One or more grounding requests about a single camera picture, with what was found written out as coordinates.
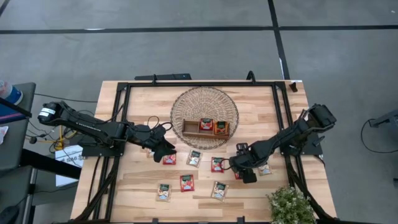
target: wooden table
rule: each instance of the wooden table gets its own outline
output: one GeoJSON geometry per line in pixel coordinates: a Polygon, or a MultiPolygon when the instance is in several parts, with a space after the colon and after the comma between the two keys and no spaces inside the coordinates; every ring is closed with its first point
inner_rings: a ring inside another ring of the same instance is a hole
{"type": "MultiPolygon", "coordinates": [[[[97,118],[111,117],[117,83],[118,81],[103,82],[95,114],[97,118]]],[[[303,83],[297,83],[297,88],[296,93],[287,90],[293,119],[297,119],[300,112],[308,108],[303,83]]],[[[188,89],[190,87],[134,87],[127,118],[137,124],[146,123],[148,117],[152,115],[158,116],[160,121],[170,121],[170,110],[175,99],[188,89]]],[[[210,170],[211,157],[234,156],[237,143],[251,144],[259,139],[268,139],[278,132],[271,87],[219,87],[218,89],[227,93],[238,107],[239,126],[234,136],[227,144],[217,149],[202,151],[203,157],[199,168],[186,165],[191,148],[181,142],[173,131],[168,131],[165,137],[176,147],[177,165],[175,166],[155,163],[153,159],[146,157],[139,146],[128,144],[119,165],[112,222],[151,222],[152,218],[159,218],[160,222],[235,222],[236,217],[243,215],[248,222],[271,220],[271,210],[266,195],[275,192],[281,186],[288,186],[284,158],[278,151],[269,159],[272,174],[257,175],[258,181],[253,184],[244,184],[241,180],[235,180],[231,170],[227,170],[224,174],[212,173],[210,170]],[[183,174],[193,174],[194,192],[181,193],[179,177],[183,174]],[[210,197],[215,180],[229,185],[224,202],[210,197]],[[156,190],[160,183],[172,185],[171,202],[155,201],[156,190]]],[[[279,99],[284,125],[287,127],[281,92],[279,99]]],[[[155,122],[150,122],[149,125],[155,125],[155,122]]],[[[314,156],[302,156],[302,160],[309,191],[327,213],[336,216],[323,164],[314,156]]],[[[71,218],[77,217],[86,207],[95,162],[96,158],[90,157],[84,163],[71,218]]],[[[102,161],[97,168],[93,194],[98,186],[101,166],[102,161]]],[[[107,198],[103,197],[100,218],[104,216],[107,198]]]]}

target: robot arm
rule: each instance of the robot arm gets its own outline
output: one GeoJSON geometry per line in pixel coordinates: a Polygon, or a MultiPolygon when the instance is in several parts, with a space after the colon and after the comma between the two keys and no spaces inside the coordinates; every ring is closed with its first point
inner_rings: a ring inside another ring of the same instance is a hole
{"type": "Polygon", "coordinates": [[[103,121],[88,114],[77,112],[65,102],[51,102],[43,105],[39,122],[48,126],[62,125],[88,135],[104,147],[112,149],[120,142],[130,142],[151,149],[154,160],[160,162],[163,156],[175,154],[175,147],[169,143],[162,125],[150,128],[130,122],[103,121]]]}
{"type": "Polygon", "coordinates": [[[311,133],[323,133],[331,129],[336,123],[336,118],[325,105],[314,105],[303,111],[298,120],[291,127],[282,130],[272,138],[265,141],[256,141],[250,146],[246,143],[238,144],[236,156],[229,158],[232,170],[243,178],[243,182],[257,181],[253,168],[265,164],[271,154],[279,146],[292,147],[300,150],[307,142],[311,133]]]}

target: small wooden box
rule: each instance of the small wooden box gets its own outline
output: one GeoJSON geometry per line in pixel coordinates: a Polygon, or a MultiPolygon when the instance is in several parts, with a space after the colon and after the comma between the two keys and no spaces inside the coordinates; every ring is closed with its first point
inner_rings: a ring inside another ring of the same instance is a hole
{"type": "Polygon", "coordinates": [[[229,134],[228,135],[213,134],[213,130],[201,130],[199,128],[199,125],[200,121],[189,121],[184,119],[182,123],[182,135],[190,137],[198,137],[198,138],[229,139],[229,134]]]}

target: wicker basket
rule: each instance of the wicker basket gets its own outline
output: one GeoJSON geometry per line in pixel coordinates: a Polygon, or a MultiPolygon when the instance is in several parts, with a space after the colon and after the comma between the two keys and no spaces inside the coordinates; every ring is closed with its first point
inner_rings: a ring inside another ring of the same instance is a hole
{"type": "Polygon", "coordinates": [[[191,147],[196,149],[214,149],[227,140],[196,138],[182,135],[183,120],[211,118],[229,122],[229,138],[235,133],[239,122],[239,113],[234,101],[223,91],[210,87],[196,87],[182,93],[174,102],[170,113],[173,131],[191,147]]]}

